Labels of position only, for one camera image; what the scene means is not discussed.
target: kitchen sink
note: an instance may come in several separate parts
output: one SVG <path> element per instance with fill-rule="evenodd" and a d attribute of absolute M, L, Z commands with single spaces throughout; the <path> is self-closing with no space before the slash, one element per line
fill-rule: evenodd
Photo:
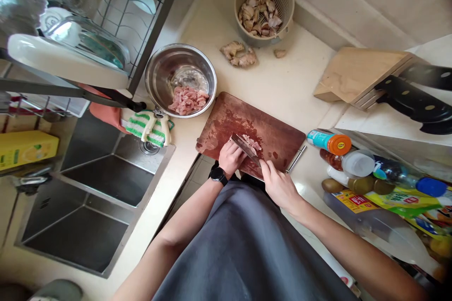
<path fill-rule="evenodd" d="M 61 170 L 27 208 L 16 245 L 107 278 L 175 148 L 142 143 L 86 111 Z"/>

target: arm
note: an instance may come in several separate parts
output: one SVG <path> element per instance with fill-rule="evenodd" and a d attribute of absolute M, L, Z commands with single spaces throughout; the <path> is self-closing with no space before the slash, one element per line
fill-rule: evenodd
<path fill-rule="evenodd" d="M 273 201 L 313 232 L 373 298 L 428 299 L 425 290 L 391 258 L 305 201 L 288 174 L 276 170 L 271 161 L 260 163 L 266 191 Z"/>
<path fill-rule="evenodd" d="M 223 146 L 218 161 L 228 180 L 245 157 L 234 142 L 229 141 Z M 179 208 L 151 242 L 112 301 L 149 301 L 153 298 L 174 262 L 206 222 L 222 188 L 220 182 L 208 179 Z"/>

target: yellow box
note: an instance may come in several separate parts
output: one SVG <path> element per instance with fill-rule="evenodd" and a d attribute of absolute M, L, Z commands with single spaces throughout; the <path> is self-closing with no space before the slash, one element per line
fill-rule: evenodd
<path fill-rule="evenodd" d="M 0 170 L 54 157 L 58 142 L 41 131 L 0 134 Z"/>

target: knife block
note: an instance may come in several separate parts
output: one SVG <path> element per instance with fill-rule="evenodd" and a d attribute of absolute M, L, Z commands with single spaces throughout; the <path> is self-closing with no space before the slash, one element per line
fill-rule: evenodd
<path fill-rule="evenodd" d="M 414 63 L 428 64 L 410 52 L 343 47 L 326 67 L 314 96 L 326 102 L 343 100 L 367 111 L 385 93 L 374 87 Z"/>

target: raw pork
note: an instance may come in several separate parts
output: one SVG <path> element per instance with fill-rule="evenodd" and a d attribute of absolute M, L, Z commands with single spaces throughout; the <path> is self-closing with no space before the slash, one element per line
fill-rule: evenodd
<path fill-rule="evenodd" d="M 242 138 L 246 141 L 248 145 L 250 145 L 251 150 L 253 151 L 254 155 L 258 155 L 256 151 L 260 151 L 262 148 L 259 146 L 259 144 L 251 139 L 248 135 L 242 134 Z"/>
<path fill-rule="evenodd" d="M 174 89 L 173 103 L 168 106 L 179 115 L 188 115 L 194 111 L 200 111 L 209 98 L 209 95 L 189 86 L 178 86 Z"/>

